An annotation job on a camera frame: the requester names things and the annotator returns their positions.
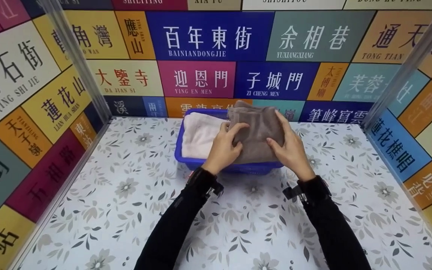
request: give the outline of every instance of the colorful wall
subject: colorful wall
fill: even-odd
[[[43,11],[23,2],[65,67]],[[432,21],[432,0],[61,4],[118,116],[181,117],[245,99],[277,106],[292,121],[360,123]],[[415,75],[409,83],[416,89],[425,80]]]
[[[409,18],[425,23],[388,23]],[[432,226],[432,50],[367,133]]]
[[[80,76],[46,44],[45,16],[0,0],[0,269],[103,127]]]

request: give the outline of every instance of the blue plastic basket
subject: blue plastic basket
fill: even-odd
[[[226,109],[189,109],[185,115],[190,113],[203,113],[221,119],[228,119],[228,110]],[[206,159],[192,159],[190,157],[181,156],[181,148],[183,142],[183,134],[185,133],[185,120],[181,123],[180,133],[176,141],[176,150],[174,157],[178,162],[184,163],[190,170],[195,170],[201,166]],[[231,164],[223,170],[225,173],[244,173],[244,174],[258,174],[265,175],[271,172],[272,169],[281,168],[283,164],[280,162],[262,162],[262,163],[248,163],[248,164]]]

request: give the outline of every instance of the black sleeve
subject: black sleeve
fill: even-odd
[[[358,238],[333,200],[329,196],[320,196],[319,191],[311,188],[305,193],[319,198],[312,204],[304,204],[304,210],[316,229],[329,269],[371,270]]]
[[[151,232],[134,270],[173,270],[191,224],[206,201],[194,186],[183,189]]]

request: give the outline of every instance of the white towel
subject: white towel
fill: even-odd
[[[181,155],[184,158],[207,159],[221,123],[226,120],[192,112],[184,117]]]

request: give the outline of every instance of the hand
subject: hand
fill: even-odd
[[[206,159],[206,162],[201,166],[201,168],[214,175],[233,163],[243,149],[241,142],[238,142],[238,144],[233,147],[233,139],[241,128],[249,128],[249,125],[246,123],[237,123],[233,128],[226,131],[229,124],[228,122],[221,124],[219,132],[216,138],[214,138],[211,151],[209,151],[208,159]]]
[[[288,120],[276,110],[284,131],[285,143],[283,147],[279,146],[273,139],[267,138],[269,146],[273,149],[279,161],[290,170],[292,170],[301,181],[309,181],[316,177],[312,170],[308,158],[306,157],[305,146],[301,138],[291,129]]]

